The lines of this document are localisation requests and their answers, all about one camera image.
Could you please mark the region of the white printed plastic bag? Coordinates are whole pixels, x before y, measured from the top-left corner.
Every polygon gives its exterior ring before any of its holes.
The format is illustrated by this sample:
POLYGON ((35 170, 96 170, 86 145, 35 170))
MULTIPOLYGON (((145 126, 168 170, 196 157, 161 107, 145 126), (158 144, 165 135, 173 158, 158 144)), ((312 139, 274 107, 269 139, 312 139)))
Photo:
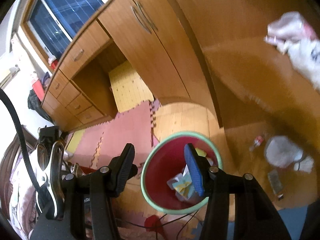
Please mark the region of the white printed plastic bag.
POLYGON ((319 40, 304 38, 287 51, 293 68, 319 90, 319 40))

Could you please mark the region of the red green trash bin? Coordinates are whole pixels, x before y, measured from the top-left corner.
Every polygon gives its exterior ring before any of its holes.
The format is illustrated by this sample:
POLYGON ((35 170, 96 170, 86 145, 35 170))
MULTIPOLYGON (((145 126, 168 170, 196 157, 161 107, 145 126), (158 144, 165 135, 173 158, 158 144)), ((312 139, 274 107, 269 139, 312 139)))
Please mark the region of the red green trash bin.
POLYGON ((184 170, 186 166, 184 146, 188 143, 203 150, 215 165, 223 168, 219 150, 204 135, 184 131, 168 136, 147 157, 140 179, 144 199, 159 212, 169 215, 186 215, 201 209, 208 203, 208 198, 202 198, 194 204, 182 202, 176 197, 176 191, 167 185, 167 181, 184 170))

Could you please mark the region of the pink foam floor mat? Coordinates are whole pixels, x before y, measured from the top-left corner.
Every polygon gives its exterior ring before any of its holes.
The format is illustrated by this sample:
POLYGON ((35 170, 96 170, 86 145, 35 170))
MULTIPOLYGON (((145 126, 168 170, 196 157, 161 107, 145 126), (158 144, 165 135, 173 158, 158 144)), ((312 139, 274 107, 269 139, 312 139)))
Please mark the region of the pink foam floor mat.
POLYGON ((152 103, 144 101, 111 121, 86 128, 70 162, 97 169, 108 165, 131 143, 134 164, 140 165, 152 150, 152 115, 152 103))

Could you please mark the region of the small clear plastic bottle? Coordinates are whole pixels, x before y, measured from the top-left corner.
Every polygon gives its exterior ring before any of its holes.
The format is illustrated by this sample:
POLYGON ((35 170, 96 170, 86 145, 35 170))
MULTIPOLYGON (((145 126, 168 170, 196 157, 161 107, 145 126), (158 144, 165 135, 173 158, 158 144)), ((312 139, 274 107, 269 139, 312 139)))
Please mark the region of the small clear plastic bottle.
POLYGON ((255 148, 259 147, 263 142, 265 142, 267 133, 257 135, 253 140, 252 145, 249 147, 249 152, 253 152, 255 148))

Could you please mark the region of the purple foam floor mat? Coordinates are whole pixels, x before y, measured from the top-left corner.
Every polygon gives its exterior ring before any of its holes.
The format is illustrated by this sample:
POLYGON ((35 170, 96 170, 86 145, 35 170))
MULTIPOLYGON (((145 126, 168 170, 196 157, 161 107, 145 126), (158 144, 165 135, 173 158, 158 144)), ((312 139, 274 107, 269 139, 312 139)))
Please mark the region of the purple foam floor mat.
POLYGON ((150 111, 156 112, 158 111, 159 107, 161 107, 161 103, 158 99, 155 99, 154 101, 149 102, 150 111))

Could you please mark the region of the silver squeezed tube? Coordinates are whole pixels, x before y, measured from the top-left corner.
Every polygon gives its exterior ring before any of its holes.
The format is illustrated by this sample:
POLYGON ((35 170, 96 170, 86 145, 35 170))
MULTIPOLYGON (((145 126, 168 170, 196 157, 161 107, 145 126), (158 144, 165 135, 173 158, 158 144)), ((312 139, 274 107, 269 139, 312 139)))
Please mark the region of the silver squeezed tube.
POLYGON ((267 174, 268 181, 272 188, 274 195, 277 197, 277 200, 281 200, 284 198, 283 194, 283 185, 279 179, 279 174, 277 170, 272 170, 267 174))

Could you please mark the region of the metal spring clamp right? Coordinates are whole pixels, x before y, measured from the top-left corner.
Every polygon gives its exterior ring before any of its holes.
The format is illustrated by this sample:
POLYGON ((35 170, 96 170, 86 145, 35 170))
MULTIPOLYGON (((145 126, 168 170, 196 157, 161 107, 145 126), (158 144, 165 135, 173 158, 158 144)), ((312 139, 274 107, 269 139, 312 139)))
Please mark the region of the metal spring clamp right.
POLYGON ((36 204, 40 212, 50 205, 48 218, 59 219, 63 215, 65 197, 62 190, 61 168, 64 146, 60 141, 53 143, 49 152, 44 144, 37 145, 37 182, 40 189, 36 191, 36 204))

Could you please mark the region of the clear plastic bag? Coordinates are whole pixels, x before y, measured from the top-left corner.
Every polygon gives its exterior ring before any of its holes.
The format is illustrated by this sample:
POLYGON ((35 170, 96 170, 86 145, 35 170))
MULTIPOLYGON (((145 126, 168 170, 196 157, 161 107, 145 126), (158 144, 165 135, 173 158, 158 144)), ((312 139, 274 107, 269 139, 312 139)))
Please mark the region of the clear plastic bag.
POLYGON ((302 159, 303 150, 286 136, 274 136, 268 139, 264 155, 269 164, 287 168, 302 159))

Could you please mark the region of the wooden desk with drawers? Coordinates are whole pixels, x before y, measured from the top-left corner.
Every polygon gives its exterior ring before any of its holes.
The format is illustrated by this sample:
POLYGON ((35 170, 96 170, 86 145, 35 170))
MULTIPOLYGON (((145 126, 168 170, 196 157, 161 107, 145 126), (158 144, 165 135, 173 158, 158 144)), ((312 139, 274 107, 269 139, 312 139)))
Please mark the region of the wooden desk with drawers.
POLYGON ((93 21, 58 62, 42 108, 63 132, 114 119, 109 73, 126 60, 102 23, 93 21))

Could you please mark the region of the wooden corner shelf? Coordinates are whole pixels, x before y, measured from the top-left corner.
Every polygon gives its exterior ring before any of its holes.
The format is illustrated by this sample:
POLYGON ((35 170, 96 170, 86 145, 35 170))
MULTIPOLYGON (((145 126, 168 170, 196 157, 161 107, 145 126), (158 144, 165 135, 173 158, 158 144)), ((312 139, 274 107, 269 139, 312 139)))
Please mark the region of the wooden corner shelf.
POLYGON ((288 56, 264 41, 267 25, 298 11, 319 30, 308 0, 176 0, 206 58, 225 136, 240 173, 254 174, 278 207, 310 204, 319 197, 319 92, 293 69, 288 56), (268 181, 272 166, 253 140, 285 135, 315 163, 310 173, 279 171, 284 198, 268 181))

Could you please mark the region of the white feather shuttlecock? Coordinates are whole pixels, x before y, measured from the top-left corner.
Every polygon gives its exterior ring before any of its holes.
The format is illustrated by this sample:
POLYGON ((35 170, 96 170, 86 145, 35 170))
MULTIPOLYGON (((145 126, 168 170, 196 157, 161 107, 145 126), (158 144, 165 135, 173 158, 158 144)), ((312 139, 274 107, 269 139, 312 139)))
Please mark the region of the white feather shuttlecock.
POLYGON ((313 165, 314 159, 310 155, 308 155, 300 162, 295 163, 293 169, 295 171, 301 171, 310 174, 313 169, 313 165))

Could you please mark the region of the wooden cabinet with doors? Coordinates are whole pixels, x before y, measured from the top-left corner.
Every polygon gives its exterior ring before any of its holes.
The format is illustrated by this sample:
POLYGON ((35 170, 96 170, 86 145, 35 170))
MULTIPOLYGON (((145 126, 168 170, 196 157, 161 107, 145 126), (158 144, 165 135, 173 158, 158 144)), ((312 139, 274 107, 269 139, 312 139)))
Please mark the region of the wooden cabinet with doors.
POLYGON ((99 21, 161 104, 192 102, 217 116, 206 61, 176 0, 112 0, 99 21))

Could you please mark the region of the window with blue glass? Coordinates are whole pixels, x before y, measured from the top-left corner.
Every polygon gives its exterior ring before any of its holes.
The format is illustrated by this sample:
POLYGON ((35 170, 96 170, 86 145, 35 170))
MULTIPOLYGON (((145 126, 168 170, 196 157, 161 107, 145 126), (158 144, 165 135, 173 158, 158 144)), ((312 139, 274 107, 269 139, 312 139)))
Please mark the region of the window with blue glass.
POLYGON ((43 61, 59 59, 79 30, 110 0, 27 0, 22 26, 43 61))

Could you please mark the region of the pink plastic wrapper pack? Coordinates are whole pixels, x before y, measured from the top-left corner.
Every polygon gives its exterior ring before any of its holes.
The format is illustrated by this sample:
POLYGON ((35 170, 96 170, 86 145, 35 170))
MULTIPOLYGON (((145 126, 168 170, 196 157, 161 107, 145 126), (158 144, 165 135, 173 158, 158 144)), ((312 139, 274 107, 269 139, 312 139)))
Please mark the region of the pink plastic wrapper pack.
POLYGON ((313 27, 297 11, 284 13, 280 19, 267 26, 264 41, 277 48, 283 55, 288 49, 303 39, 317 40, 313 27))

